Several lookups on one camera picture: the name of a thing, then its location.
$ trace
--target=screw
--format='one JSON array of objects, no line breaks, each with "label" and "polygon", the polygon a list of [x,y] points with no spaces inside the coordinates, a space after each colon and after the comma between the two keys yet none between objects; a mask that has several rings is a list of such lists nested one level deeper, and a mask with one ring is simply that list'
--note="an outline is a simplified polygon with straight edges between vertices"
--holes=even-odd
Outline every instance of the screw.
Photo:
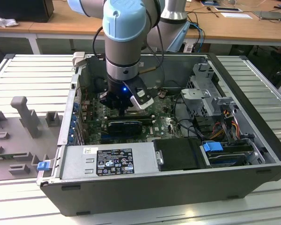
[{"label": "screw", "polygon": [[162,165],[163,164],[163,160],[161,158],[157,158],[157,164],[158,165]]}]

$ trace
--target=white tissue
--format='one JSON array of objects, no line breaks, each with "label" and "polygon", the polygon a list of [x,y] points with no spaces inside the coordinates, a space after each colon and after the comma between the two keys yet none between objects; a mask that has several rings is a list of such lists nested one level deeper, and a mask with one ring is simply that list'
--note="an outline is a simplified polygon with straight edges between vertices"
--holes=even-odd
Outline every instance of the white tissue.
[{"label": "white tissue", "polygon": [[14,19],[3,19],[0,18],[0,27],[12,27],[19,25],[16,20]]}]

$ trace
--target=blue connector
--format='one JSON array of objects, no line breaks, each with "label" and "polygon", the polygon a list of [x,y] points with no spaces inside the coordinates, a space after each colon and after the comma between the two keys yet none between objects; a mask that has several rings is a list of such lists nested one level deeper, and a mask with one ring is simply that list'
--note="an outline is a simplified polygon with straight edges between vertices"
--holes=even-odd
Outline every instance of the blue connector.
[{"label": "blue connector", "polygon": [[72,128],[75,128],[76,123],[75,123],[74,121],[71,121],[71,122],[70,122],[70,126],[71,126]]},{"label": "blue connector", "polygon": [[67,137],[67,142],[68,142],[68,144],[73,144],[74,138],[72,137],[72,135]]},{"label": "blue connector", "polygon": [[203,144],[203,148],[204,148],[205,152],[224,151],[221,143],[219,143],[219,142],[207,142],[207,143]]},{"label": "blue connector", "polygon": [[39,162],[37,165],[37,170],[38,171],[48,171],[48,170],[50,170],[49,166],[50,166],[50,162]]},{"label": "blue connector", "polygon": [[79,109],[79,104],[77,102],[74,102],[74,104],[73,104],[73,112],[74,113],[78,112],[78,109]]},{"label": "blue connector", "polygon": [[74,129],[70,128],[69,129],[69,134],[73,135],[75,133]]}]

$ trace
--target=smartphone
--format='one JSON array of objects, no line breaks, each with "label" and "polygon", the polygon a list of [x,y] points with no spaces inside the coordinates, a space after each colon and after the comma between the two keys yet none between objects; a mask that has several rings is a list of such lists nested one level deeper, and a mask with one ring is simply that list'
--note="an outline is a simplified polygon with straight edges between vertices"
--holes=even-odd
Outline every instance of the smartphone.
[{"label": "smartphone", "polygon": [[239,8],[229,8],[229,7],[214,7],[217,11],[222,12],[242,12]]}]

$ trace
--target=motherboard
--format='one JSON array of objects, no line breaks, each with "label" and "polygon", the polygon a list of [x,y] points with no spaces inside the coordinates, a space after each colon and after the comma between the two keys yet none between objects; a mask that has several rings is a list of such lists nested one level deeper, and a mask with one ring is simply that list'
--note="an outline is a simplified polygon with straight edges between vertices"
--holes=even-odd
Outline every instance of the motherboard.
[{"label": "motherboard", "polygon": [[[183,137],[173,118],[173,107],[173,96],[156,97],[146,110],[128,108],[125,116],[120,117],[117,110],[104,106],[99,102],[99,96],[93,95],[86,107],[85,123],[89,134],[87,144],[139,143]],[[117,129],[119,132],[121,129],[129,132],[115,135]]]}]

